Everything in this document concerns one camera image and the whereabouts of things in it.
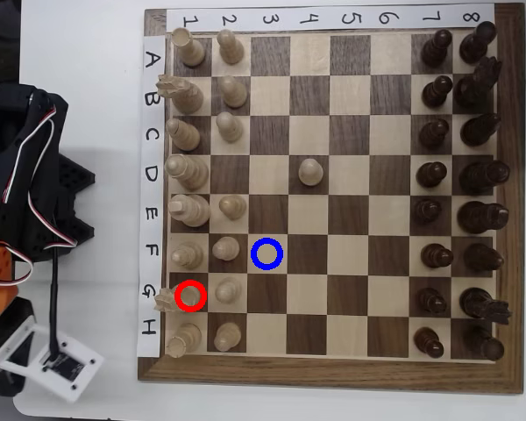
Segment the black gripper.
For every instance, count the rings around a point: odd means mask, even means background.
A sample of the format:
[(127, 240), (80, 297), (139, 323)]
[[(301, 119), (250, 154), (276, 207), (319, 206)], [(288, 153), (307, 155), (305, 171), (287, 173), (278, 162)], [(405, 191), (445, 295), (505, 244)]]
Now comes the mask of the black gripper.
[[(15, 298), (0, 315), (0, 347), (17, 328), (34, 314), (32, 303), (28, 299)], [(0, 371), (0, 396), (14, 397), (25, 386), (25, 378), (6, 371)]]

